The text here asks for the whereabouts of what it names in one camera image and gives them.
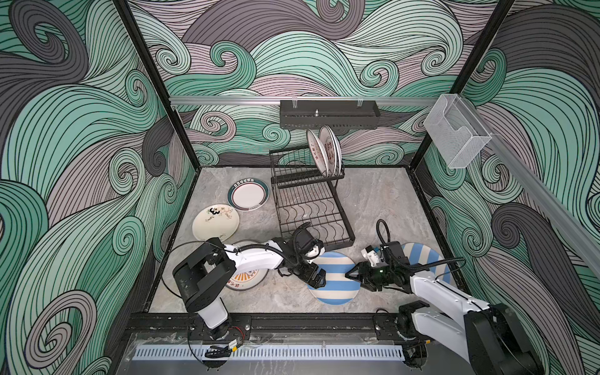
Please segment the white plate red characters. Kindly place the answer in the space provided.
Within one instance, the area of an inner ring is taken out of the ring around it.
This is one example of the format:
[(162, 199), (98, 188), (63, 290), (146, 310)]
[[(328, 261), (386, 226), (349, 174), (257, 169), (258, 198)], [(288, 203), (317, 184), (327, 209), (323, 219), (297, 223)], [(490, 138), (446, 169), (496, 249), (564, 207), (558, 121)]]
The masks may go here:
[(328, 126), (324, 126), (320, 129), (320, 141), (326, 150), (326, 158), (328, 165), (328, 174), (331, 177), (338, 175), (339, 157), (336, 146), (336, 140), (334, 139), (334, 133)]

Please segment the black wire dish rack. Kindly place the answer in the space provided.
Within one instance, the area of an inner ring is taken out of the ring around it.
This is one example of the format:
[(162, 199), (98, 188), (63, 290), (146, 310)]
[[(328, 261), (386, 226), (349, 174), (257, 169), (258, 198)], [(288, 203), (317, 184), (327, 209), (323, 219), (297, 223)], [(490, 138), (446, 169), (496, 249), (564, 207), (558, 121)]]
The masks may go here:
[(306, 146), (269, 152), (271, 187), (280, 232), (290, 238), (308, 223), (308, 231), (329, 251), (349, 248), (356, 236), (338, 196), (345, 173), (325, 177)]

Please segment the white plate green flower outline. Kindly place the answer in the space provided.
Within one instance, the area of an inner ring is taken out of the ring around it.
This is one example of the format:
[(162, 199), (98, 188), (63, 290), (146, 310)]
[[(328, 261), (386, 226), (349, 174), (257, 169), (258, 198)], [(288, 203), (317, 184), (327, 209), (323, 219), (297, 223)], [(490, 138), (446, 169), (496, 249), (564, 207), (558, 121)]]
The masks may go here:
[(333, 141), (334, 141), (334, 148), (337, 154), (337, 175), (340, 176), (342, 175), (342, 149), (340, 146), (340, 142), (336, 136), (336, 134), (332, 131), (333, 134)]

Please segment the blue striped plate large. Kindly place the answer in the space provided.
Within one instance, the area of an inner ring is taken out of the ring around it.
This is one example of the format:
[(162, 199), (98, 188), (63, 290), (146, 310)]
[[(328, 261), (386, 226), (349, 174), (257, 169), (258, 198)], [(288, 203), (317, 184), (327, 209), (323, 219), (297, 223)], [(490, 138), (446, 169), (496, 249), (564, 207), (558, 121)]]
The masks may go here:
[(326, 252), (313, 261), (326, 272), (326, 284), (315, 289), (308, 286), (313, 297), (324, 304), (340, 306), (351, 302), (359, 293), (360, 283), (348, 279), (345, 274), (356, 264), (339, 252)]

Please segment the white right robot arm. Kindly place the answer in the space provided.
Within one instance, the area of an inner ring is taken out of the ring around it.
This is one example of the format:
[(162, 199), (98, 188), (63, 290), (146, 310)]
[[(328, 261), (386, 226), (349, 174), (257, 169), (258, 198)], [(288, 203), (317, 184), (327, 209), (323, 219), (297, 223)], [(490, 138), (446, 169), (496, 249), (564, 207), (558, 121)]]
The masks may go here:
[(345, 276), (370, 292), (392, 288), (418, 297), (398, 309), (397, 327), (404, 341), (423, 347), (425, 338), (431, 338), (464, 359), (476, 374), (545, 372), (513, 309), (468, 295), (444, 281), (447, 273), (432, 272), (461, 258), (411, 264), (400, 243), (392, 241), (384, 220), (377, 221), (376, 233), (379, 247), (367, 247), (364, 261)]

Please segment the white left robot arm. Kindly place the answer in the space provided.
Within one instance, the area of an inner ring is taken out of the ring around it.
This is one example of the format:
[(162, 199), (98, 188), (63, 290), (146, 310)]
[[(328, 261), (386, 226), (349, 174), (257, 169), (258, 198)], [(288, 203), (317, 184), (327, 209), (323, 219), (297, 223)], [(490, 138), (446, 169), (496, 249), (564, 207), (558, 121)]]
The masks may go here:
[(220, 293), (239, 273), (284, 268), (312, 288), (324, 287), (326, 271), (314, 260), (325, 253), (326, 247), (309, 227), (304, 223), (289, 239), (275, 237), (241, 246), (225, 245), (218, 237), (193, 242), (198, 247), (172, 271), (186, 311), (202, 320), (212, 340), (219, 340), (231, 328), (230, 314)]

